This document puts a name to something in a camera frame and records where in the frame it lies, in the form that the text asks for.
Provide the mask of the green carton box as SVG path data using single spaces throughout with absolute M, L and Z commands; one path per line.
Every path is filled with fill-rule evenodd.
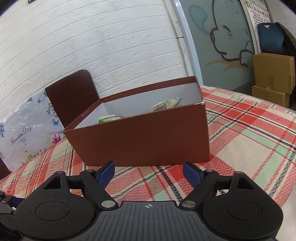
M 117 115 L 114 115 L 114 114 L 101 116 L 101 117 L 98 118 L 98 124 L 107 123 L 107 122 L 115 121 L 115 120 L 121 120 L 121 119 L 123 119 L 122 116 L 117 116 Z

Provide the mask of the green cracker snack packet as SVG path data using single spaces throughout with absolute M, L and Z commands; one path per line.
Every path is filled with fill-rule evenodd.
M 156 112 L 161 110 L 166 110 L 170 108 L 175 108 L 179 105 L 182 99 L 180 97 L 171 98 L 168 100 L 161 101 L 150 108 L 150 112 Z

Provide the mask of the white floral plastic bag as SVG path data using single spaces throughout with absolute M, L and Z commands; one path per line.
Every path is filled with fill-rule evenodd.
M 1 159 L 13 172 L 65 138 L 63 130 L 42 89 L 1 119 Z

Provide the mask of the brown wooden headboard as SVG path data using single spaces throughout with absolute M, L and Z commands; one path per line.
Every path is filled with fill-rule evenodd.
M 99 99 L 95 84 L 87 70 L 79 70 L 71 75 L 65 76 L 44 88 L 44 90 L 46 91 L 59 120 L 63 124 L 64 129 L 77 116 L 79 116 L 79 114 Z M 18 108 L 24 101 L 13 108 L 9 114 Z M 11 171 L 1 159 L 1 178 L 8 176 L 10 173 Z

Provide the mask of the lower cardboard box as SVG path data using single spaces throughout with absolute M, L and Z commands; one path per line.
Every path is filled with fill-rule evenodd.
M 261 86 L 254 85 L 252 87 L 252 96 L 272 102 L 274 104 L 278 104 L 285 108 L 288 108 L 290 104 L 289 94 L 285 92 L 273 90 L 269 87 L 261 87 Z

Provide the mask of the upper cardboard box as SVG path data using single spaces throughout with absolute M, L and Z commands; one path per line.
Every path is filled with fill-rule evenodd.
M 293 56 L 260 53 L 252 56 L 255 84 L 291 94 L 295 87 Z

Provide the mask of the blue chair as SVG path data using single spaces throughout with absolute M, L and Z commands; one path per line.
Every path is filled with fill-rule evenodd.
M 285 39 L 283 29 L 276 23 L 260 23 L 257 25 L 260 49 L 264 53 L 283 55 Z

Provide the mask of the glass door with cartoon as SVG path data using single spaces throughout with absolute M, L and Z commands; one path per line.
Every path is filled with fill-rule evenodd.
M 240 1 L 180 1 L 204 85 L 251 93 L 255 53 Z

